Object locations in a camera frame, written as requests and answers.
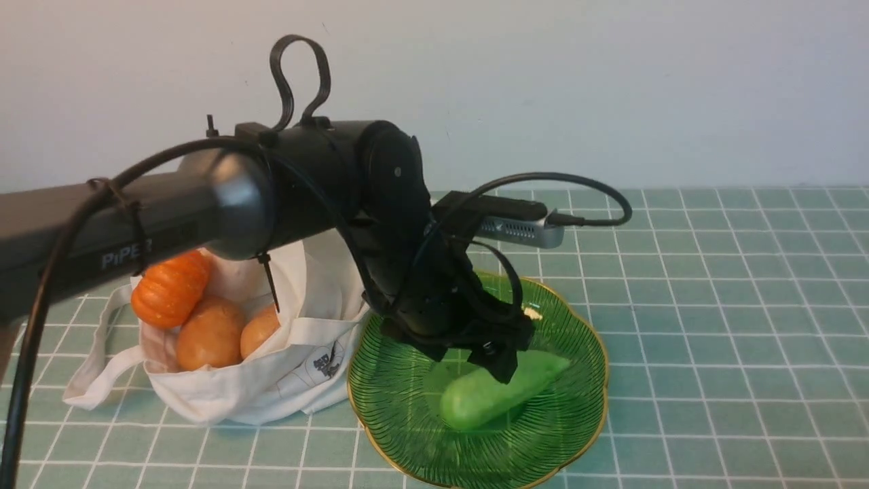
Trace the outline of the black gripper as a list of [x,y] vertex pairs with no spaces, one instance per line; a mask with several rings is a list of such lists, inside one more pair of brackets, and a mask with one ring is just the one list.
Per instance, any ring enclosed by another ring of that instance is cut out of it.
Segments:
[[365,302],[381,316],[380,331],[439,361],[450,348],[469,351],[468,362],[502,384],[527,350],[534,324],[522,309],[521,279],[494,251],[509,283],[509,300],[486,290],[466,249],[468,235],[435,232],[410,239],[389,225],[365,226]]

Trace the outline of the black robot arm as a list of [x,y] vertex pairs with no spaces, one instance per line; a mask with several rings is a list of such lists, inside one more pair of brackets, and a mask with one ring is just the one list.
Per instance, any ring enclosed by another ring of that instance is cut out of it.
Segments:
[[509,302],[475,275],[475,226],[432,207],[420,145],[394,124],[241,124],[234,137],[182,143],[114,179],[2,195],[3,344],[44,272],[53,304],[200,247],[243,261],[335,229],[388,337],[432,360],[467,349],[506,383],[534,325],[514,272]]

